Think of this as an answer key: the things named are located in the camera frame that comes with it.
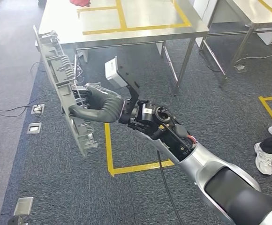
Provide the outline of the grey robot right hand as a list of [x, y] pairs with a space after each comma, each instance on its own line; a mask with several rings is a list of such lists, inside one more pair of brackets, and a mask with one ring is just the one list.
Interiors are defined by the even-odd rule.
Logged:
[[71, 105], [68, 109], [76, 117], [95, 122], [113, 123], [117, 121], [123, 108], [125, 100], [116, 92], [101, 85], [87, 83], [88, 107], [86, 109]]

